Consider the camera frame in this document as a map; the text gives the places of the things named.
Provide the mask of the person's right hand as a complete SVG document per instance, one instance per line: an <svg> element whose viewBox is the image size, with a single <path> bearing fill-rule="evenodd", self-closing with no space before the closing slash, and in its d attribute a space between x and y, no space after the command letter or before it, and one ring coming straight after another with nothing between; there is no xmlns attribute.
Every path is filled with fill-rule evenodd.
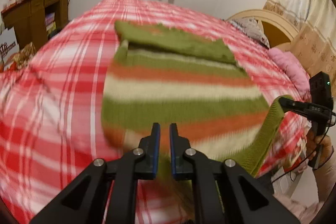
<svg viewBox="0 0 336 224"><path fill-rule="evenodd" d="M322 165L330 159L334 152L331 138L328 135L316 136L311 128L307 133L306 142L306 154L309 156L308 159L312 160L318 154L320 148L322 148L322 150L319 158L319 165Z"/></svg>

